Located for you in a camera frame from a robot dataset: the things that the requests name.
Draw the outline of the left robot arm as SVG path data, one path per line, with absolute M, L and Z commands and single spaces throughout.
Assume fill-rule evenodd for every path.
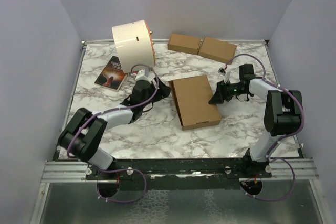
M 102 178 L 112 178 L 116 172 L 114 157 L 99 147 L 102 137 L 108 129 L 135 122 L 146 112 L 147 105 L 170 95 L 169 86 L 159 78 L 154 81 L 136 81 L 132 93 L 113 109 L 97 113 L 78 109 L 60 134 L 58 145 L 75 158 L 96 166 Z

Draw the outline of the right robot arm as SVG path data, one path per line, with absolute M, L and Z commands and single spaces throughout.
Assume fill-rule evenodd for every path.
M 216 91 L 209 104 L 223 104 L 240 95 L 257 96 L 266 102 L 264 113 L 265 130 L 257 143 L 242 158 L 239 172 L 245 177 L 254 177 L 269 164 L 269 158 L 280 142 L 297 134 L 302 129 L 303 107 L 301 92 L 281 89 L 280 86 L 258 77 L 252 64 L 239 66 L 239 82 L 230 82 L 226 66 L 219 68 L 224 79 L 216 84 Z

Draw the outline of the brown cardboard box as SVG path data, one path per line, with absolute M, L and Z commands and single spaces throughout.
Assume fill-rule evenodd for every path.
M 171 80 L 169 85 L 183 131 L 220 124 L 217 106 L 208 103 L 213 92 L 206 75 Z

